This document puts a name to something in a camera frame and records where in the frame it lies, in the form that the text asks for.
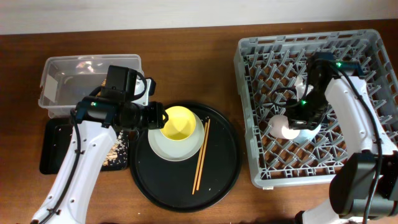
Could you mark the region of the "light blue cup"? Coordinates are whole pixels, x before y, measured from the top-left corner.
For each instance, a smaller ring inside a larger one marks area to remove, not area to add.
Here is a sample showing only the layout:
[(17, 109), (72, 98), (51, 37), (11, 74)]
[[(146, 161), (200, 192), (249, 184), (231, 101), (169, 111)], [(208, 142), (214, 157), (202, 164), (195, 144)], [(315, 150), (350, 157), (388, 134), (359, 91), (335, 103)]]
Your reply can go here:
[(301, 144), (307, 140), (311, 141), (320, 131), (321, 125), (318, 125), (314, 130), (301, 129), (299, 135), (293, 139), (297, 144)]

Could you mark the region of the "pink cup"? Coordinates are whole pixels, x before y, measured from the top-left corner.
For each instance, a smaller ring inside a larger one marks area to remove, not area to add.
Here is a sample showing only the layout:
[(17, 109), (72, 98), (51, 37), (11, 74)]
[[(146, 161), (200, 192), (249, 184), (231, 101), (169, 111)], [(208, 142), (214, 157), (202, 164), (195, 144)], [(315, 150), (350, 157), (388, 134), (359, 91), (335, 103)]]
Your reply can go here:
[(300, 130), (290, 129), (288, 118), (284, 115), (274, 115), (270, 121), (271, 130), (269, 133), (275, 138), (294, 139), (300, 134)]

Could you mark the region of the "food scraps with rice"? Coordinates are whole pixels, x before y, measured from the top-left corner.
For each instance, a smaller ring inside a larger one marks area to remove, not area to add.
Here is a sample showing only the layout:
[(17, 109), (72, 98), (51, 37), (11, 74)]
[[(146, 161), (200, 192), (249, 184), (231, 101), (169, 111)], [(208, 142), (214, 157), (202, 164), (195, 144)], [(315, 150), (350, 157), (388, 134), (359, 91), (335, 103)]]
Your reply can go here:
[(109, 150), (103, 167), (123, 167), (127, 164), (128, 133), (120, 131), (116, 143)]

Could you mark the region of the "yellow bowl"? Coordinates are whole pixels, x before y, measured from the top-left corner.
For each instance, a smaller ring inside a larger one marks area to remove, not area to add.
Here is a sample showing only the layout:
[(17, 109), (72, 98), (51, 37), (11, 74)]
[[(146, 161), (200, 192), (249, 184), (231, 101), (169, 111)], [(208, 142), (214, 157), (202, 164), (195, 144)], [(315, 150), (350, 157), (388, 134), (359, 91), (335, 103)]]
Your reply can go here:
[(190, 137), (196, 128), (193, 112), (183, 106), (172, 106), (165, 110), (168, 120), (160, 132), (173, 141), (182, 141)]

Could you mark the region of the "grey plate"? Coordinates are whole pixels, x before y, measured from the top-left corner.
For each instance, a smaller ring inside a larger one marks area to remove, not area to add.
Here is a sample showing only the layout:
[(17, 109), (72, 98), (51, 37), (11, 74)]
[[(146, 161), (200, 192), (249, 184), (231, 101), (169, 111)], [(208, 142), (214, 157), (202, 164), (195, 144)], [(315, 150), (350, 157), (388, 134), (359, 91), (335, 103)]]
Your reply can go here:
[(201, 148), (205, 139), (205, 130), (201, 119), (195, 116), (196, 127), (188, 138), (181, 141), (167, 139), (159, 129), (148, 131), (151, 149), (166, 161), (180, 162), (194, 156)]

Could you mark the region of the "wooden chopstick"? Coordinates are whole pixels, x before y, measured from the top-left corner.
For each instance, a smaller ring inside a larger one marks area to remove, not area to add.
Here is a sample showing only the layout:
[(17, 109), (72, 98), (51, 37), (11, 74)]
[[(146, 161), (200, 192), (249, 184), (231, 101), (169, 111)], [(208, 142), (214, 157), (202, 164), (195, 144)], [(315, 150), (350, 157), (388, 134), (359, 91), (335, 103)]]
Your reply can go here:
[[(208, 129), (208, 121), (205, 123), (205, 136), (206, 136), (206, 132)], [(193, 183), (193, 188), (192, 188), (192, 195), (195, 194), (195, 189), (197, 186), (197, 181), (198, 181), (198, 173), (199, 173), (199, 169), (200, 169), (200, 164), (201, 164), (201, 155), (202, 155), (202, 151), (203, 151), (203, 145), (204, 145), (205, 140), (203, 140), (201, 148), (199, 150), (199, 156), (198, 156), (198, 161), (197, 161), (197, 167), (196, 167), (196, 171), (195, 171), (195, 178), (194, 178), (194, 183)]]
[(207, 149), (207, 144), (208, 144), (208, 136), (209, 136), (209, 132), (210, 132), (210, 124), (211, 124), (211, 119), (208, 119), (207, 122), (207, 126), (205, 129), (205, 140), (204, 143), (202, 145), (202, 150), (201, 150), (201, 161), (200, 161), (200, 166), (199, 166), (199, 170), (198, 170), (198, 178), (197, 178), (197, 183), (195, 186), (195, 191), (199, 191), (200, 189), (200, 184), (201, 184), (201, 177), (202, 177), (202, 173), (203, 173), (203, 167), (204, 167), (204, 162), (205, 162), (205, 155), (206, 155), (206, 149)]

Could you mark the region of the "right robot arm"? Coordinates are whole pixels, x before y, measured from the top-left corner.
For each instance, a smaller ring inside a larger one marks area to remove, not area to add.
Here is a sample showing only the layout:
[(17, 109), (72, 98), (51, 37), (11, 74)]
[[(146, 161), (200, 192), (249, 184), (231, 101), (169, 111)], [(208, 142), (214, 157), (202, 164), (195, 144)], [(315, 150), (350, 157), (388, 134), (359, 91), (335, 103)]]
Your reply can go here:
[(295, 216), (296, 223), (366, 223), (397, 215), (397, 145), (370, 102), (359, 62), (317, 52), (306, 62), (305, 90), (287, 101), (291, 129), (317, 128), (331, 107), (348, 160), (329, 186), (329, 198)]

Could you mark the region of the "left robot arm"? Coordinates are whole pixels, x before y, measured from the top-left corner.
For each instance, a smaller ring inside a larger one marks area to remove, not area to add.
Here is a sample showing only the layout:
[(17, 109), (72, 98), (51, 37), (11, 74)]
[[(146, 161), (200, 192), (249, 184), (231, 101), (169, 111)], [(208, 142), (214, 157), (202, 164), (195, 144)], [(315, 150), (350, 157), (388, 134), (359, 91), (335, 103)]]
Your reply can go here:
[(161, 129), (169, 117), (162, 103), (145, 105), (156, 83), (137, 70), (111, 65), (103, 86), (95, 88), (70, 112), (73, 125), (68, 151), (47, 198), (32, 223), (84, 223), (90, 198), (120, 131)]

